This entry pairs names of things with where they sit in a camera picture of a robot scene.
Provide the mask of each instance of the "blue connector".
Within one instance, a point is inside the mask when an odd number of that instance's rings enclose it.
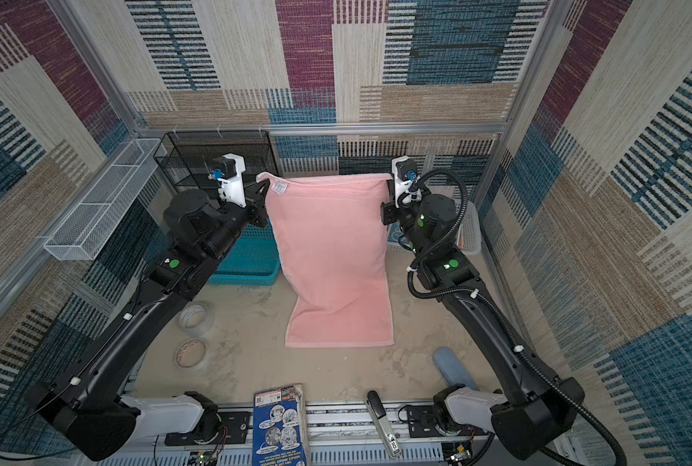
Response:
[[[213,169],[211,171],[211,176],[214,180],[221,180],[224,178],[224,173],[220,169]]]

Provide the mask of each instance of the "towel label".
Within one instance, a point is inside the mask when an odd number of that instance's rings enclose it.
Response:
[[[284,180],[275,180],[274,185],[271,186],[271,189],[279,194],[284,194],[287,186],[289,186],[289,183],[285,182]]]

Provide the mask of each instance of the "black cable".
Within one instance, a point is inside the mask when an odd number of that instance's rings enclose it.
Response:
[[[420,419],[415,419],[415,418],[414,418],[414,419],[411,419],[410,417],[408,417],[408,412],[407,412],[407,411],[406,411],[406,420],[404,421],[403,419],[400,419],[400,413],[401,413],[404,409],[412,408],[412,407],[413,407],[413,405],[402,405],[402,406],[400,406],[400,409],[398,409],[398,410],[397,410],[397,413],[395,414],[395,415],[397,416],[397,420],[400,421],[400,422],[402,422],[403,424],[408,424],[408,423],[410,423],[410,422],[418,422],[418,423],[420,423],[420,422],[421,422]]]
[[[152,459],[155,461],[155,466],[157,466],[157,442],[160,440],[160,436],[155,437],[155,445],[152,447]]]
[[[146,267],[145,267],[144,270],[142,271],[142,275],[144,275],[145,272],[146,272]],[[142,289],[142,280],[139,280],[139,286],[138,286],[138,288],[137,288],[137,290],[136,290],[136,291],[137,291],[137,293],[136,293],[136,300],[134,301],[134,304],[133,304],[133,306],[131,307],[131,312],[130,312],[130,313],[131,313],[132,315],[134,314],[134,309],[136,309],[136,304],[139,302],[139,294],[141,293],[141,289]],[[151,303],[147,303],[147,304],[145,304],[144,306],[142,306],[142,307],[139,309],[139,312],[142,312],[146,307],[151,306],[152,304],[159,303],[159,302],[160,302],[160,301],[153,301],[153,302],[151,302]],[[103,350],[103,348],[105,348],[105,345],[108,344],[108,342],[109,342],[110,340],[112,340],[113,337],[116,335],[116,333],[117,333],[119,330],[121,330],[122,328],[124,328],[124,327],[123,327],[123,322],[121,322],[121,325],[118,325],[118,327],[116,328],[116,330],[114,330],[113,333],[111,334],[111,336],[102,344],[102,346],[100,347],[100,349],[98,349],[98,351],[97,351],[94,355],[92,355],[92,358],[90,359],[90,361],[88,361],[87,364],[84,365],[84,367],[82,368],[82,370],[80,370],[79,373],[78,373],[76,376],[74,376],[74,377],[80,377],[80,376],[84,373],[84,371],[85,371],[87,368],[90,367],[90,365],[95,361],[95,358],[100,354],[100,352]],[[11,426],[7,427],[7,428],[5,429],[5,431],[2,432],[2,433],[0,434],[0,444],[1,444],[2,442],[4,442],[7,433],[9,433],[12,429],[14,429],[14,428],[17,427],[18,425],[24,423],[25,421],[27,421],[28,419],[30,419],[30,418],[33,417],[34,415],[36,415],[41,409],[43,409],[44,407],[46,407],[47,405],[49,405],[52,401],[54,401],[54,400],[56,400],[58,397],[60,397],[60,396],[63,394],[63,392],[66,391],[66,390],[67,390],[69,387],[71,387],[71,386],[73,386],[71,383],[66,384],[66,386],[64,386],[64,388],[62,388],[62,390],[61,390],[58,394],[56,394],[51,400],[47,401],[47,402],[44,403],[42,406],[40,406],[38,409],[36,409],[36,410],[33,411],[32,413],[30,413],[29,415],[25,416],[22,420],[17,421],[15,424],[12,424]],[[90,394],[90,392],[87,391],[87,387],[85,387],[85,391],[86,391],[86,393],[87,393],[88,395]],[[62,451],[58,451],[58,452],[48,453],[48,454],[46,454],[46,455],[29,456],[29,457],[27,457],[27,458],[13,458],[13,457],[10,457],[10,456],[2,456],[2,455],[0,455],[0,459],[4,459],[4,460],[7,460],[7,461],[30,461],[30,460],[32,460],[32,459],[50,458],[50,457],[52,457],[52,456],[60,455],[60,454],[62,454],[62,453],[67,453],[67,452],[74,451],[74,450],[77,450],[77,447],[68,448],[68,449],[66,449],[66,450],[62,450]]]
[[[227,434],[229,434],[229,431],[227,430],[227,426],[222,424],[221,426],[222,429],[224,429],[224,434],[221,433],[221,431],[217,431],[217,435],[219,435],[219,440],[216,441],[216,445],[214,446],[214,451],[212,452],[212,455],[216,455],[218,453],[221,453],[224,451],[224,447],[227,445]],[[221,444],[221,449],[219,452],[217,452],[217,448],[219,448],[219,445]]]
[[[475,464],[475,463],[477,463],[478,461],[480,461],[481,458],[483,458],[483,455],[485,455],[485,453],[486,453],[487,451],[489,451],[490,445],[491,445],[491,443],[494,441],[494,437],[495,437],[495,436],[496,436],[496,435],[494,435],[494,433],[489,432],[489,437],[486,439],[486,441],[485,441],[485,443],[483,444],[483,446],[481,447],[481,449],[478,450],[478,454],[473,455],[473,458],[471,459],[471,462],[469,462],[469,463],[467,463],[467,464],[464,464],[463,466],[473,466],[473,464]]]
[[[478,294],[478,299],[486,303],[491,312],[494,313],[496,319],[499,321],[499,324],[501,325],[501,329],[506,334],[506,338],[509,339],[511,346],[513,348],[517,347],[520,343],[517,341],[515,334],[511,329],[511,324],[506,319],[506,316],[502,314],[498,309],[496,309],[496,306],[494,306],[494,304],[491,303],[491,301],[487,297],[483,296],[482,294]],[[526,351],[526,349],[522,349],[521,351],[515,351],[515,354],[519,359],[522,360],[522,362],[525,363],[527,367],[530,368],[530,370],[535,372],[539,378],[546,382],[546,384],[549,387],[551,387],[553,391],[555,391],[556,394],[558,394],[558,396],[560,396],[566,403],[571,405],[571,407],[574,408],[574,410],[577,413],[579,413],[579,415],[582,416],[584,420],[587,421],[597,431],[597,433],[599,433],[602,436],[605,442],[608,442],[608,445],[610,445],[613,454],[615,454],[615,466],[626,466],[626,453],[623,451],[621,444],[618,443],[618,440],[610,433],[608,428],[605,427],[599,419],[594,417],[594,415],[592,415],[592,413],[590,413],[584,406],[580,405],[579,403],[576,403],[576,401],[572,399],[571,396],[569,396],[565,391],[563,391],[557,383],[555,383],[553,380],[549,379],[545,374],[543,374],[543,371],[540,370],[540,368],[538,368],[537,365],[534,362],[532,362],[530,358],[528,358]],[[566,466],[582,466],[580,463],[577,463],[576,461],[571,461],[570,459],[559,455],[557,452],[554,452],[549,448],[543,447],[541,448],[541,452],[543,452],[543,454],[545,455],[548,455],[550,458],[555,459],[559,463],[565,464]]]
[[[410,193],[408,191],[405,191],[403,194],[399,195],[397,197],[397,205],[400,207],[405,207],[406,204],[403,203],[403,200],[409,195]]]
[[[57,399],[59,396],[61,396],[61,394],[62,394],[64,391],[66,391],[66,389],[69,388],[69,387],[71,387],[71,385],[67,385],[66,387],[64,387],[63,390],[61,390],[61,391],[59,392],[58,395],[54,396],[51,400],[46,401],[42,406],[40,406],[38,409],[36,409],[36,410],[33,411],[32,413],[30,413],[29,415],[25,416],[22,420],[20,420],[20,421],[16,422],[15,424],[12,424],[11,426],[7,427],[6,430],[5,430],[3,433],[0,434],[0,444],[5,440],[5,436],[6,436],[7,433],[9,433],[12,429],[14,429],[15,427],[17,427],[18,425],[24,423],[25,421],[27,421],[28,419],[30,419],[30,418],[33,417],[34,415],[38,414],[38,412],[39,412],[41,409],[43,409],[44,407],[46,407],[47,405],[49,405],[53,400],[56,400],[56,399]],[[77,447],[67,448],[66,450],[61,450],[61,451],[58,451],[58,452],[48,453],[48,454],[46,454],[46,455],[28,456],[27,458],[13,458],[13,457],[11,457],[11,456],[2,456],[2,455],[0,455],[0,459],[4,459],[4,460],[6,460],[6,461],[30,461],[30,460],[32,460],[32,459],[50,458],[50,457],[52,457],[52,456],[61,455],[61,454],[63,454],[63,453],[68,453],[68,452],[74,451],[74,450],[77,450]]]
[[[462,218],[465,215],[465,211],[467,210],[468,207],[468,189],[465,187],[465,184],[460,181],[459,177],[457,176],[456,173],[452,172],[449,169],[434,169],[434,170],[429,170],[425,175],[421,178],[419,178],[418,183],[419,187],[422,187],[426,180],[431,178],[432,176],[436,174],[445,174],[448,178],[451,178],[457,186],[460,188],[460,210],[458,211],[457,217],[455,219],[455,223],[453,224],[452,228],[449,229],[447,232],[445,232],[444,235],[442,235],[437,241],[432,243],[431,245],[425,247],[424,249],[421,250],[421,252],[413,259],[413,262],[411,263],[411,269],[417,269],[417,266],[424,261],[424,259],[429,255],[429,253],[439,247],[443,242],[445,242],[448,238],[452,237],[453,233],[459,228],[460,224],[462,223]],[[416,290],[416,288],[413,286],[413,270],[409,270],[408,276],[407,276],[407,284],[408,284],[408,290],[411,292],[411,294],[414,297],[417,297],[419,299],[433,299],[437,297],[442,297],[446,296],[448,294],[454,294],[457,292],[468,292],[468,293],[473,293],[477,292],[476,289],[468,287],[468,286],[452,286],[447,289],[439,290],[436,292],[428,292],[428,293],[421,293]],[[516,348],[519,346],[519,342],[517,341],[514,331],[511,329],[511,324],[509,321],[506,319],[506,316],[502,314],[498,309],[496,309],[496,306],[494,306],[488,298],[483,296],[482,294],[477,294],[478,299],[482,300],[485,302],[488,306],[490,311],[494,314],[496,317],[497,321],[499,322],[501,329],[504,331],[506,334],[507,339],[509,339],[509,342],[511,343],[512,348]],[[626,454],[623,452],[623,449],[621,447],[621,444],[618,443],[618,440],[610,433],[607,427],[605,427],[600,420],[598,420],[592,413],[590,413],[584,406],[580,405],[577,403],[575,400],[573,400],[565,391],[563,391],[557,383],[555,383],[553,380],[549,379],[545,374],[543,374],[542,370],[537,367],[535,363],[532,362],[531,359],[528,358],[527,354],[525,354],[527,350],[522,349],[521,351],[515,351],[515,354],[519,357],[519,359],[524,362],[524,364],[530,368],[534,373],[537,374],[539,378],[541,378],[546,384],[553,389],[553,391],[558,394],[566,403],[571,405],[574,410],[581,415],[585,421],[587,421],[596,431],[599,433],[602,438],[605,440],[605,442],[608,443],[610,448],[613,451],[613,454],[615,454],[615,466],[626,466],[627,464],[627,459],[626,459]],[[490,437],[490,439],[486,442],[488,444],[488,447],[490,447],[490,440],[493,437]],[[568,458],[565,458],[564,456],[559,455],[557,452],[554,452],[553,450],[550,450],[549,448],[543,447],[541,448],[541,452],[543,454],[549,456],[550,458],[558,461],[561,464],[564,464],[565,466],[582,466],[580,463],[577,463],[575,461],[571,461]]]
[[[400,235],[399,237],[397,237],[397,244],[399,244],[401,247],[403,247],[403,249],[407,249],[407,250],[410,250],[411,252],[413,252],[413,249],[410,246],[408,246],[407,244],[404,244],[401,241],[401,239],[404,239],[404,238],[406,238],[406,235]]]
[[[413,259],[413,262],[411,262],[412,269],[418,269],[418,264],[422,263],[433,250],[435,250],[437,247],[443,245],[445,242],[451,240],[454,237],[455,232],[460,228],[460,225],[462,224],[462,218],[465,217],[465,211],[468,210],[468,188],[465,186],[465,183],[463,183],[463,181],[460,179],[460,176],[457,173],[454,173],[452,170],[429,170],[418,179],[416,185],[418,186],[418,188],[423,188],[424,184],[431,177],[434,177],[438,174],[446,175],[448,178],[455,182],[458,188],[460,188],[460,209],[457,212],[457,217],[455,217],[455,223],[453,223],[452,227],[445,231],[444,234],[440,236],[439,239],[434,241],[432,244],[425,246],[424,249],[422,249],[421,252]]]

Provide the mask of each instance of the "white wire mesh shelf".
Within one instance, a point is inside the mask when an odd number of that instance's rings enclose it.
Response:
[[[128,144],[43,247],[58,260],[94,260],[155,172],[155,152],[165,154],[159,139]]]

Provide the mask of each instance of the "clear tape roll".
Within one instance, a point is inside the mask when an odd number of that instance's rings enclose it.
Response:
[[[202,336],[214,325],[214,312],[201,304],[193,304],[177,315],[177,325],[190,336]]]

